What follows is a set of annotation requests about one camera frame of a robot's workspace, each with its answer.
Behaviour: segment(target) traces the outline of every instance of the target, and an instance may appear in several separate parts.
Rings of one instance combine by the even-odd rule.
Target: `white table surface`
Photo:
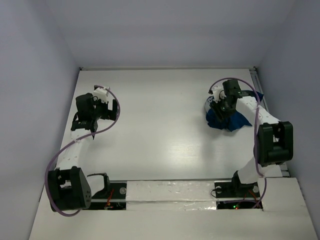
[[[247,126],[229,132],[207,125],[209,87],[225,77],[253,84],[248,69],[81,71],[62,145],[70,142],[75,98],[92,93],[94,85],[109,86],[121,115],[91,143],[82,166],[86,174],[106,172],[112,181],[231,178],[252,158],[254,132]],[[98,129],[109,124],[99,120]],[[267,176],[281,177],[280,168]]]

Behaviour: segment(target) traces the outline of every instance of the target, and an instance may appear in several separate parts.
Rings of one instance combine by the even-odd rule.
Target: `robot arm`
[[[257,101],[249,91],[240,89],[237,80],[227,80],[222,87],[214,87],[211,92],[215,101],[211,109],[220,121],[230,117],[236,111],[241,113],[251,125],[257,124],[256,159],[253,157],[242,169],[233,175],[231,188],[236,195],[247,192],[274,165],[283,164],[293,157],[293,126],[290,122],[281,122],[268,113],[262,106],[256,122]]]
[[[108,88],[95,87],[93,93],[80,95],[75,99],[77,113],[71,126],[71,140],[75,143],[66,149],[56,168],[48,173],[51,197],[61,211],[87,209],[92,196],[109,194],[111,191],[106,173],[86,175],[83,172],[86,153],[95,135],[79,139],[97,132],[98,119],[116,120],[118,104],[113,100],[112,109],[109,109],[109,92],[106,89]]]

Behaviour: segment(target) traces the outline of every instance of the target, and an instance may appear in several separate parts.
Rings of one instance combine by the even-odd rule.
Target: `white wall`
[[[320,1],[297,1],[258,71],[269,110],[294,128],[297,177],[320,236]]]
[[[294,0],[46,0],[79,66],[255,66]]]
[[[29,238],[78,72],[43,0],[0,0],[1,240]]]

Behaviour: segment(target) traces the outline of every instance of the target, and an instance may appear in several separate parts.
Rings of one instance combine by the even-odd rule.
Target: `blue cloth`
[[[250,96],[255,97],[253,91],[245,91],[248,92]],[[257,92],[260,98],[260,101],[263,99],[264,95],[260,92]],[[238,111],[236,111],[232,116],[226,118],[224,121],[220,122],[217,120],[216,114],[210,108],[210,103],[214,100],[213,96],[207,98],[204,108],[206,110],[205,119],[208,122],[209,127],[215,129],[228,129],[230,132],[240,129],[243,126],[252,126],[249,121]]]

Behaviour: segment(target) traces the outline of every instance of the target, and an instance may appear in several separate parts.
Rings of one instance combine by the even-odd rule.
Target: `purple cable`
[[[256,89],[248,82],[246,82],[245,80],[242,80],[242,79],[239,79],[239,78],[235,78],[235,77],[224,77],[224,78],[221,78],[220,80],[216,81],[215,83],[213,83],[211,85],[211,87],[209,88],[209,93],[211,93],[212,91],[212,87],[214,85],[216,85],[217,83],[221,82],[221,81],[224,81],[224,80],[237,80],[237,81],[240,81],[240,82],[243,82],[245,84],[247,84],[251,89],[252,91],[254,92],[255,94],[255,97],[256,97],[256,101],[257,101],[257,106],[256,106],[256,111],[255,111],[255,120],[254,120],[254,147],[253,147],[253,155],[254,155],[254,160],[255,160],[255,170],[256,172],[258,173],[258,175],[262,178],[264,178],[264,175],[259,171],[259,165],[258,165],[258,136],[257,136],[257,132],[258,132],[258,119],[259,119],[259,105],[260,105],[260,98],[259,98],[259,95],[256,91]],[[262,198],[265,196],[265,193],[266,193],[266,190],[267,190],[267,179],[264,178],[264,190],[263,190],[263,193],[259,199],[258,202],[256,202],[256,204],[253,206],[253,209],[256,208],[259,203],[262,201]]]
[[[95,88],[102,88],[102,89],[104,88],[103,86],[99,86],[99,85],[95,85],[94,87],[95,87]],[[46,167],[46,170],[45,170],[45,174],[44,174],[44,186],[45,186],[45,191],[46,191],[46,194],[47,194],[47,196],[48,196],[48,198],[49,198],[50,204],[51,204],[51,206],[53,207],[53,209],[54,209],[57,213],[61,214],[61,215],[64,216],[64,217],[73,217],[73,216],[77,215],[77,214],[80,212],[80,210],[77,210],[77,211],[74,212],[74,213],[68,214],[68,213],[64,213],[63,211],[61,211],[61,210],[57,207],[57,205],[55,204],[55,202],[54,202],[54,200],[53,200],[53,198],[52,198],[52,196],[51,196],[51,194],[50,194],[50,191],[49,191],[49,183],[48,183],[49,170],[50,170],[52,164],[54,163],[54,161],[57,159],[57,157],[58,157],[64,150],[66,150],[67,148],[69,148],[71,145],[75,144],[76,141],[82,140],[82,139],[87,138],[87,137],[90,137],[90,136],[95,136],[96,134],[103,133],[103,132],[109,130],[110,128],[112,128],[112,127],[116,124],[116,122],[118,121],[119,116],[120,116],[120,111],[121,111],[121,110],[120,110],[120,104],[119,104],[119,101],[118,101],[117,97],[113,94],[113,92],[112,92],[111,90],[109,90],[109,89],[107,89],[107,88],[105,88],[105,90],[113,96],[113,98],[115,99],[115,101],[116,101],[116,103],[117,103],[117,105],[118,105],[118,112],[117,112],[117,115],[116,115],[116,118],[115,118],[114,122],[113,122],[110,126],[106,127],[105,129],[102,129],[102,130],[96,131],[96,132],[88,133],[88,134],[86,134],[86,135],[83,135],[83,136],[81,136],[81,137],[78,137],[76,140],[73,140],[73,141],[71,141],[70,143],[68,143],[67,145],[65,145],[62,149],[60,149],[60,151],[58,151],[58,152],[53,156],[53,158],[50,160],[50,162],[49,162],[49,164],[48,164],[48,166]]]

